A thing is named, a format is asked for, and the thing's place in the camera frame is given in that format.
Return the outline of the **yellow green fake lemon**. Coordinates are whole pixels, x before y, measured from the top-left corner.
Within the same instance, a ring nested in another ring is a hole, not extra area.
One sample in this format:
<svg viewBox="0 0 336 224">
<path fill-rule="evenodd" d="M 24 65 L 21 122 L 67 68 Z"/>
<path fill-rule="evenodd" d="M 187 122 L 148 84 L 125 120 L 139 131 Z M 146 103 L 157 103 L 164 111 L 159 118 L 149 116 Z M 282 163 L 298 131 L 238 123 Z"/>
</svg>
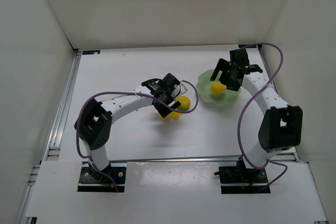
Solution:
<svg viewBox="0 0 336 224">
<path fill-rule="evenodd" d="M 179 96 L 175 99 L 176 102 L 179 102 L 180 105 L 178 107 L 179 110 L 186 111 L 190 108 L 190 99 L 186 96 Z"/>
</svg>

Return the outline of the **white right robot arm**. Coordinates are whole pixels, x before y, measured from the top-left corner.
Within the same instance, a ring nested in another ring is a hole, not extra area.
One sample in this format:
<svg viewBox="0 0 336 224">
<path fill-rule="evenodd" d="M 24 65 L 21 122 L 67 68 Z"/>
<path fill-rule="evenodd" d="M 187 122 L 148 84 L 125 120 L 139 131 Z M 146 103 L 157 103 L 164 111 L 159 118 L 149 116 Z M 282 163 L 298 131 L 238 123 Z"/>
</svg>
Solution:
<svg viewBox="0 0 336 224">
<path fill-rule="evenodd" d="M 261 109 L 264 117 L 257 143 L 241 153 L 247 168 L 263 169 L 273 156 L 301 143 L 303 111 L 278 95 L 262 68 L 249 62 L 246 49 L 232 50 L 229 55 L 230 60 L 218 60 L 210 80 L 232 91 L 244 88 L 251 94 L 248 104 L 255 101 Z"/>
</svg>

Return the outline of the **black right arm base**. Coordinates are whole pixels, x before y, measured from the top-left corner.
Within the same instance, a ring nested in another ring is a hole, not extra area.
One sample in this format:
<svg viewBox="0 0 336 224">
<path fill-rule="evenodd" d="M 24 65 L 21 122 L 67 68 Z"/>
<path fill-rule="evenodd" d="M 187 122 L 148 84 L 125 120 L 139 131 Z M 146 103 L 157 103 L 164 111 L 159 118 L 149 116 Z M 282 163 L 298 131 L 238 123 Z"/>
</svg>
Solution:
<svg viewBox="0 0 336 224">
<path fill-rule="evenodd" d="M 214 173 L 220 180 L 221 194 L 269 194 L 265 169 L 249 169 L 241 162 L 236 166 L 220 166 Z"/>
</svg>

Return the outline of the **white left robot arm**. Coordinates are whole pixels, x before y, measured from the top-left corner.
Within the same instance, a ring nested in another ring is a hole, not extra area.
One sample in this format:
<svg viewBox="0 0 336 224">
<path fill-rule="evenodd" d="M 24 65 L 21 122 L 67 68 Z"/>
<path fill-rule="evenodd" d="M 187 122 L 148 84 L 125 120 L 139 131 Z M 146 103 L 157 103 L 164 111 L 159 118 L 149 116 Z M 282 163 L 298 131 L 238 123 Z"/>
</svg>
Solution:
<svg viewBox="0 0 336 224">
<path fill-rule="evenodd" d="M 187 92 L 186 86 L 168 73 L 163 79 L 153 78 L 142 82 L 130 92 L 114 92 L 113 98 L 97 101 L 91 97 L 85 102 L 74 124 L 76 148 L 80 142 L 86 148 L 86 158 L 92 177 L 100 183 L 113 183 L 113 171 L 107 158 L 105 144 L 112 125 L 122 117 L 147 106 L 154 106 L 163 118 L 177 110 L 176 98 Z"/>
</svg>

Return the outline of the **yellow fake pear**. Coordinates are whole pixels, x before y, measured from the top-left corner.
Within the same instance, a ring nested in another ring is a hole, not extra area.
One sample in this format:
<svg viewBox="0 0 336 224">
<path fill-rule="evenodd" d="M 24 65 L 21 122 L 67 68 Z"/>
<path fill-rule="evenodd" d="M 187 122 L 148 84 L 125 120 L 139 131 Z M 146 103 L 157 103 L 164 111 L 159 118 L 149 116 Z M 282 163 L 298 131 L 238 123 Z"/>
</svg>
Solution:
<svg viewBox="0 0 336 224">
<path fill-rule="evenodd" d="M 210 92 L 213 95 L 221 95 L 227 87 L 220 82 L 213 82 L 210 87 Z"/>
</svg>

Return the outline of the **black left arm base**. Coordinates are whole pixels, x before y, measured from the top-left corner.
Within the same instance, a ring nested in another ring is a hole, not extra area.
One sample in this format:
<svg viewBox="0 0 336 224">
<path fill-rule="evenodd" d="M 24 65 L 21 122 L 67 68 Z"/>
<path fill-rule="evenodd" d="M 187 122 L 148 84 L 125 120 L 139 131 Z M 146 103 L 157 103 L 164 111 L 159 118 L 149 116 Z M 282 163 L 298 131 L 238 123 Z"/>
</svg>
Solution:
<svg viewBox="0 0 336 224">
<path fill-rule="evenodd" d="M 109 175 L 103 175 L 89 164 L 83 163 L 78 179 L 78 192 L 90 193 L 123 193 L 125 190 L 125 180 L 127 174 L 126 163 L 110 163 L 110 166 L 102 171 Z"/>
</svg>

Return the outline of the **peeled yellow white fake fruit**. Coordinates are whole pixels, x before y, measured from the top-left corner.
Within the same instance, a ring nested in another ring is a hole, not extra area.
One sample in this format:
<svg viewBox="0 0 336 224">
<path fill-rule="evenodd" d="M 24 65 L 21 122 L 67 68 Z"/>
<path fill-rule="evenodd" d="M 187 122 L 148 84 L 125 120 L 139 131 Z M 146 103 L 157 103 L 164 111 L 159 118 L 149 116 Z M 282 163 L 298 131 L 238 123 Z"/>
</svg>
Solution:
<svg viewBox="0 0 336 224">
<path fill-rule="evenodd" d="M 165 117 L 159 114 L 159 118 L 164 121 L 178 120 L 181 116 L 182 116 L 182 113 L 179 113 L 179 112 L 171 112 Z"/>
</svg>

